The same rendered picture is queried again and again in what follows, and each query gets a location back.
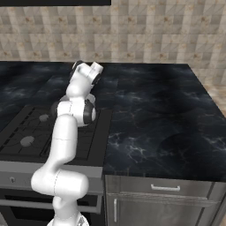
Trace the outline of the grey oven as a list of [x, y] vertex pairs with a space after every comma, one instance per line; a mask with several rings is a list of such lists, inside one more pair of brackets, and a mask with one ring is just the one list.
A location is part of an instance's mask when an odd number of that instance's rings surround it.
[[[0, 189], [32, 191], [31, 177], [41, 166], [41, 163], [32, 162], [0, 162]], [[97, 200], [103, 198], [102, 167], [64, 165], [63, 169], [75, 171], [88, 177], [87, 195], [79, 199], [78, 204], [79, 206], [95, 207]], [[11, 182], [10, 177], [15, 177], [15, 183]]]

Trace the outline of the grey cabinet door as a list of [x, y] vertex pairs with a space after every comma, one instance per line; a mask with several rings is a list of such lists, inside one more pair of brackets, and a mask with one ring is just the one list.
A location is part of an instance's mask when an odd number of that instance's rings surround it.
[[[117, 199], [117, 222], [113, 201]], [[108, 226], [197, 226], [202, 207], [106, 195]]]

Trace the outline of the grey drawer front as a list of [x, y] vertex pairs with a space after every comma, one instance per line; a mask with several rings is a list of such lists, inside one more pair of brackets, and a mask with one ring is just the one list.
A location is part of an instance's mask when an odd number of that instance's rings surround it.
[[[148, 198], [148, 199], [189, 199], [206, 200], [211, 182], [191, 180], [176, 180], [153, 177], [105, 177], [106, 193], [108, 195], [123, 198]], [[180, 192], [153, 191], [151, 184], [155, 186], [181, 187]]]

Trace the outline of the dark oven door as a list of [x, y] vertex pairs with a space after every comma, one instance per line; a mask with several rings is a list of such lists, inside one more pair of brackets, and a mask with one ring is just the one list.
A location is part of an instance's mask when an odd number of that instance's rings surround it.
[[[52, 205], [52, 196], [28, 190], [0, 189], [0, 200], [40, 202]], [[54, 217], [53, 209], [9, 207], [0, 205], [0, 213], [8, 226], [47, 226]], [[104, 210], [99, 214], [82, 212], [90, 226], [105, 226]]]

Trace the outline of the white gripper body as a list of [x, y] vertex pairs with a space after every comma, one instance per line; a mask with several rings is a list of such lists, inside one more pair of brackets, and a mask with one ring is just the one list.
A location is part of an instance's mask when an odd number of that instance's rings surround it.
[[91, 64], [91, 72], [90, 72], [90, 74], [91, 74], [92, 76], [94, 76], [94, 75], [96, 75], [96, 74], [101, 74], [102, 71], [103, 71], [103, 67], [102, 67], [100, 64], [98, 64], [98, 63], [96, 63], [96, 62], [93, 62], [93, 63]]

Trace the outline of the black gas hob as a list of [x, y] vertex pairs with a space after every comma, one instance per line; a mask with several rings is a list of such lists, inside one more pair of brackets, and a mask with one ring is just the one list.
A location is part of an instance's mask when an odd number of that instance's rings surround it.
[[[102, 167], [112, 111], [99, 109], [96, 119], [78, 130], [75, 158], [68, 165]], [[56, 119], [42, 106], [24, 107], [0, 132], [0, 161], [45, 163]]]

